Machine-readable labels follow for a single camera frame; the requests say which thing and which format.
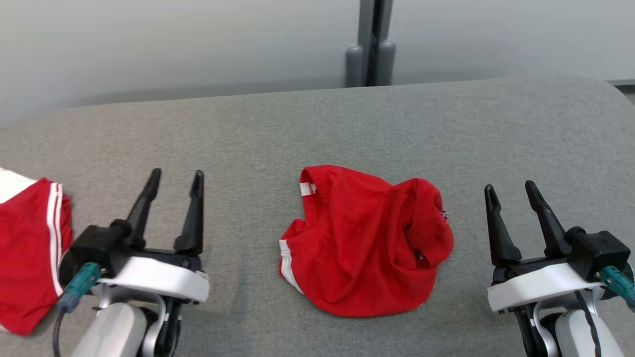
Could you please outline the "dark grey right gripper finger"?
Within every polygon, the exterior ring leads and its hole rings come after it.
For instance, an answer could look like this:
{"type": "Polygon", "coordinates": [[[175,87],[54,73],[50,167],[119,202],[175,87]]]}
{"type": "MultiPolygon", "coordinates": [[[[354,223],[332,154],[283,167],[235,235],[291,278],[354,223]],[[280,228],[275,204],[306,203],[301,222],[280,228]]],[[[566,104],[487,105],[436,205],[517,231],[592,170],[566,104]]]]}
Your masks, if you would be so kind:
{"type": "Polygon", "coordinates": [[[521,251],[512,242],[501,216],[501,203],[488,184],[484,188],[486,222],[488,225],[491,263],[495,267],[516,264],[522,259],[521,251]]]}
{"type": "Polygon", "coordinates": [[[571,246],[565,241],[565,230],[562,224],[548,205],[537,185],[532,180],[527,180],[525,190],[533,212],[536,213],[541,227],[546,248],[544,255],[547,258],[563,258],[571,253],[571,246]]]}

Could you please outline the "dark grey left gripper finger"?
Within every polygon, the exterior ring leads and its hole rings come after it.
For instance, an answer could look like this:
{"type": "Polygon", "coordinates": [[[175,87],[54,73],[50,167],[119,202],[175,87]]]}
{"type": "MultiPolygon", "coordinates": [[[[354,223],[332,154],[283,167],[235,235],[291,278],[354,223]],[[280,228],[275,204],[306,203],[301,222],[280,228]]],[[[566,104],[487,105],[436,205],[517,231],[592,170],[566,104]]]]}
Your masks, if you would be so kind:
{"type": "Polygon", "coordinates": [[[204,172],[197,170],[189,190],[189,208],[182,233],[173,244],[179,254],[198,256],[203,251],[204,239],[204,172]]]}
{"type": "Polygon", "coordinates": [[[161,169],[153,169],[150,172],[150,176],[143,190],[141,190],[141,193],[134,202],[127,219],[116,219],[112,222],[113,227],[121,228],[124,231],[124,245],[131,249],[144,249],[146,246],[144,239],[145,228],[152,201],[154,201],[157,196],[161,174],[161,169]]]}

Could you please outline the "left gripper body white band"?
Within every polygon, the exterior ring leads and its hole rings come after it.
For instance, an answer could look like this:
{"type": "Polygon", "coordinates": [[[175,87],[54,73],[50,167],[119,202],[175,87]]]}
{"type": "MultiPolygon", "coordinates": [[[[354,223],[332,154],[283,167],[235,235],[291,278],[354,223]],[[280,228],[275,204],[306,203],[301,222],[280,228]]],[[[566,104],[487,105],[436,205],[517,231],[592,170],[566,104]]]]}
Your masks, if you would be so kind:
{"type": "Polygon", "coordinates": [[[208,300],[210,288],[198,256],[163,249],[138,252],[113,277],[98,282],[197,303],[208,300]]]}

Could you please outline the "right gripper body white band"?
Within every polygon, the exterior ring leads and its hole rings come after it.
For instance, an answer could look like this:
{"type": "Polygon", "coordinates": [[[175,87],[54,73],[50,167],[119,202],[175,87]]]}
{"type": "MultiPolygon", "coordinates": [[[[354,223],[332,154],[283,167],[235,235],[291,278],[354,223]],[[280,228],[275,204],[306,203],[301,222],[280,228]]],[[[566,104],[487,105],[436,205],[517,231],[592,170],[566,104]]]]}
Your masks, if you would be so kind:
{"type": "Polygon", "coordinates": [[[492,286],[487,288],[487,299],[492,312],[583,290],[590,290],[595,301],[605,294],[605,285],[602,282],[588,282],[566,262],[540,267],[511,278],[510,273],[514,273],[511,266],[494,268],[492,286]]]}

